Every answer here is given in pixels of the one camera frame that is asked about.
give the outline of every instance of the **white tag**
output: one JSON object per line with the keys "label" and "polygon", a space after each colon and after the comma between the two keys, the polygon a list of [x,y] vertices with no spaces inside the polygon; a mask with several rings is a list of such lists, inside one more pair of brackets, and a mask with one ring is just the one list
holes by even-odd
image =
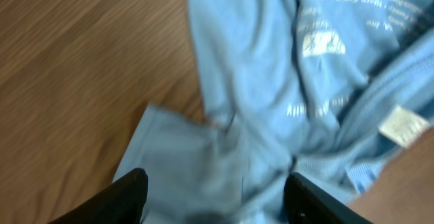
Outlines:
{"label": "white tag", "polygon": [[429,122],[426,119],[396,106],[380,126],[380,133],[398,145],[408,148],[428,128]]}

